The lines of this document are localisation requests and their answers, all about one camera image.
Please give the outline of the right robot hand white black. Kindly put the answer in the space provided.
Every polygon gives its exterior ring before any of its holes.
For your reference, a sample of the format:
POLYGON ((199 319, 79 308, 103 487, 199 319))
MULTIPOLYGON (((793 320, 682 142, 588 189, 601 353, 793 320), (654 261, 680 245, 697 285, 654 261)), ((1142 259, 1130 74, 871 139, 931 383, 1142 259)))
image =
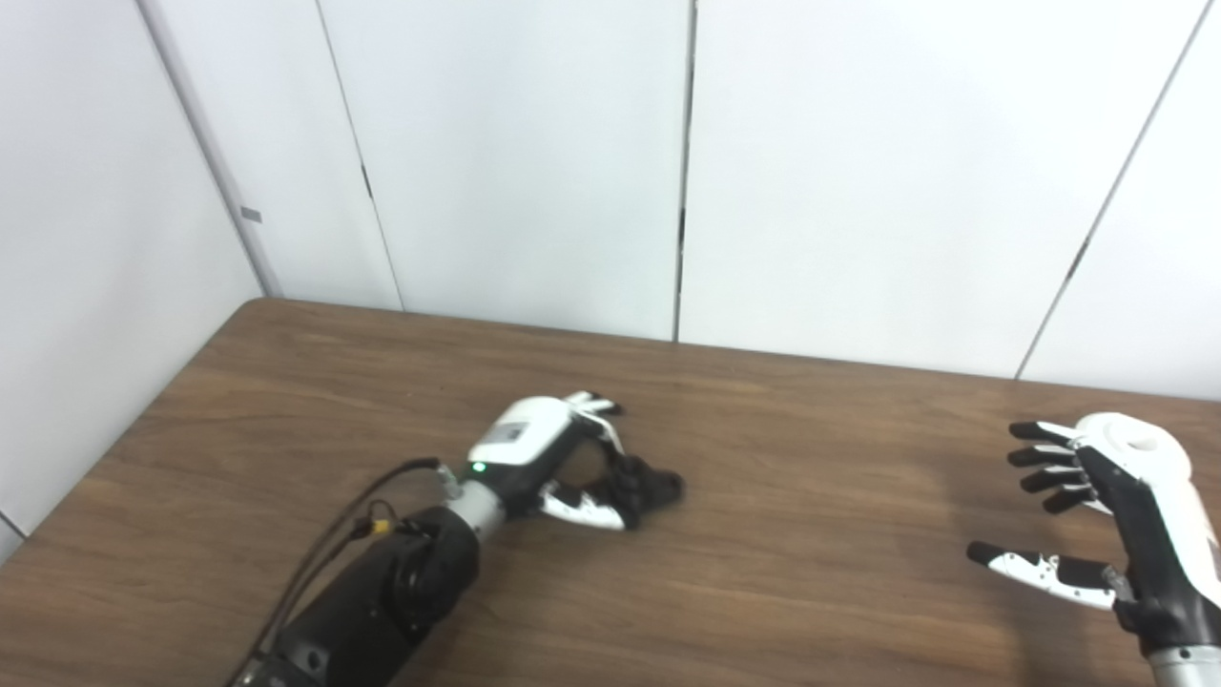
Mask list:
POLYGON ((1074 426, 1009 427, 1024 447, 1021 489, 1044 495, 1053 516, 1078 506, 1107 514, 1125 569, 1085 558, 1015 552, 972 542, 973 563, 1049 595, 1114 613, 1144 656, 1190 659, 1219 647, 1219 538, 1193 483, 1193 464, 1167 430, 1122 412, 1092 412, 1074 426))

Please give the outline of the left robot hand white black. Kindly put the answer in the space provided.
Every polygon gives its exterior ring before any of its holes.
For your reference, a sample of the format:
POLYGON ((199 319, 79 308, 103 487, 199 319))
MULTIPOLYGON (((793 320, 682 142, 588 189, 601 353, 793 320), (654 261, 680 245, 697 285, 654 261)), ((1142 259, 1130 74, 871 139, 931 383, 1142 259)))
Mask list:
POLYGON ((636 530, 645 513, 676 503, 684 483, 628 453, 610 423, 618 412, 619 404, 589 390, 514 401, 469 451, 463 494, 451 509, 482 536, 535 514, 589 528, 636 530), (603 451, 602 473, 582 487, 568 486, 559 470, 586 441, 603 451))

